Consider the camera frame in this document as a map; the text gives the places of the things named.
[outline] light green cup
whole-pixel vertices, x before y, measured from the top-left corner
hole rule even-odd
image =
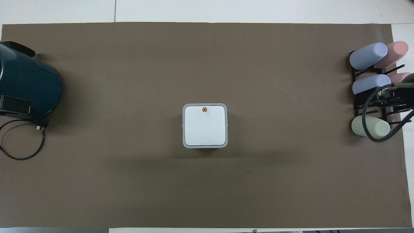
[[[386,121],[372,116],[366,116],[366,127],[374,138],[382,138],[390,131],[390,125]],[[351,128],[356,135],[367,136],[362,127],[362,116],[353,119]]]

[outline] brown mat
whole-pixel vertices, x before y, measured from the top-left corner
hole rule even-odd
[[[2,38],[56,68],[63,95],[40,154],[0,156],[1,227],[412,226],[402,133],[350,129],[348,53],[392,42],[390,25],[27,24]],[[226,148],[182,145],[182,107],[199,102],[227,105]],[[33,128],[2,145],[30,154]]]

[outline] white square box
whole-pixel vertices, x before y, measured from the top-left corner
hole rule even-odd
[[[226,105],[184,105],[183,145],[187,148],[225,147],[227,145]]]

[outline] black rack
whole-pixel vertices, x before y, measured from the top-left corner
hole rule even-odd
[[[351,66],[352,69],[352,83],[354,83],[358,76],[366,73],[366,72],[373,72],[376,74],[389,74],[391,72],[394,72],[405,65],[400,65],[394,69],[386,70],[386,69],[379,69],[376,68],[374,65],[366,68],[365,70],[356,70]],[[355,117],[361,115],[362,113],[360,110],[362,110],[363,105],[365,104],[365,101],[367,98],[376,90],[378,90],[379,87],[371,88],[369,90],[363,91],[361,93],[358,93],[354,95],[354,111],[355,111]],[[374,111],[368,111],[367,114],[373,114],[381,111],[382,117],[380,119],[386,121],[388,124],[398,124],[400,121],[392,121],[390,115],[401,113],[401,112],[407,112],[410,110],[410,108],[398,97],[394,97],[393,89],[391,90],[384,90],[377,94],[377,96],[374,97],[374,99],[371,101],[369,107],[378,107],[379,110]]]

